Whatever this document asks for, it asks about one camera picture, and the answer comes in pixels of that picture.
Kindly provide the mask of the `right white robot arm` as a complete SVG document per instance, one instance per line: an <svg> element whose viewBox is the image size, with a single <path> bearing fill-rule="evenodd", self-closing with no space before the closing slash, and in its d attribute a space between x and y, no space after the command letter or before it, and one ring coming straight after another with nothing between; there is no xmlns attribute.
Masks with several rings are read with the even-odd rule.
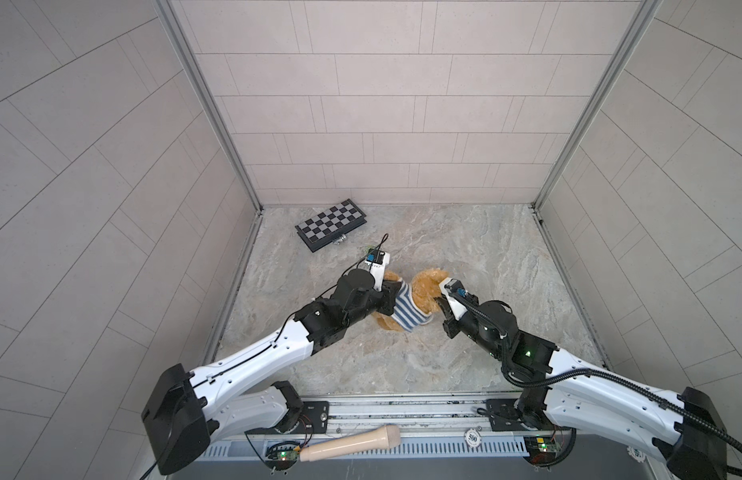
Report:
<svg viewBox="0 0 742 480"><path fill-rule="evenodd" d="M516 410L533 429L582 430L662 461L679 479L728 476L726 428L711 398L636 383L522 331L502 301L479 303L462 288L437 300L449 337L465 334L520 388Z"/></svg>

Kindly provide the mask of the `brown teddy bear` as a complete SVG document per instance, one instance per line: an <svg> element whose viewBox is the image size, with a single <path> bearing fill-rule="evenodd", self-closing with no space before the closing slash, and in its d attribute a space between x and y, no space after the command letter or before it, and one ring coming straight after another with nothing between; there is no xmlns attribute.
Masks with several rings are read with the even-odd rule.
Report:
<svg viewBox="0 0 742 480"><path fill-rule="evenodd" d="M441 312L440 305L437 302L437 298L441 297L439 284L447 277L449 277L449 273L438 268L423 270L417 273L410 282L404 281L402 277L391 271L384 274L384 280L402 280L408 283L412 288L412 296L416 306L424 313L432 314L433 318L437 312ZM405 332L389 316L379 313L373 313L372 316L383 330Z"/></svg>

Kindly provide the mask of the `blue white striped sweater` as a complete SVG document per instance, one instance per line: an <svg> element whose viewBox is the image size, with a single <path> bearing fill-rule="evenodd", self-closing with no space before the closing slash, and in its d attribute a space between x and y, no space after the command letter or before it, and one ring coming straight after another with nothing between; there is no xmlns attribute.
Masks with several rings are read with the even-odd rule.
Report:
<svg viewBox="0 0 742 480"><path fill-rule="evenodd" d="M412 288L403 282L395 296L393 313L390 318L405 332L410 333L414 328L426 325L433 319L432 314L426 314L414 303Z"/></svg>

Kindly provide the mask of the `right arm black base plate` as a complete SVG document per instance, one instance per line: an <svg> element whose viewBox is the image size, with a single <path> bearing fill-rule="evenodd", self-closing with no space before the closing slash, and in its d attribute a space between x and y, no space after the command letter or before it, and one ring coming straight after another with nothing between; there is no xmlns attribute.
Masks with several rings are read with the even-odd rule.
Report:
<svg viewBox="0 0 742 480"><path fill-rule="evenodd" d="M546 416L543 400L531 398L488 399L475 412L488 419L491 430L499 431L571 431L571 427L553 424Z"/></svg>

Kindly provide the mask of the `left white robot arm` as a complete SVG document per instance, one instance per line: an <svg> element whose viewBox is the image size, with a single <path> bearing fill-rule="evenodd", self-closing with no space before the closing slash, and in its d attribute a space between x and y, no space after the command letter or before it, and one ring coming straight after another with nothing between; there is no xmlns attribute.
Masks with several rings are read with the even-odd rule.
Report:
<svg viewBox="0 0 742 480"><path fill-rule="evenodd" d="M290 383L276 382L260 392L251 387L333 345L370 314L391 314L404 285L353 269L339 278L329 297L293 312L278 330L249 347L192 370L182 364L166 369L141 413L154 469L163 476L176 473L226 436L293 428L303 402Z"/></svg>

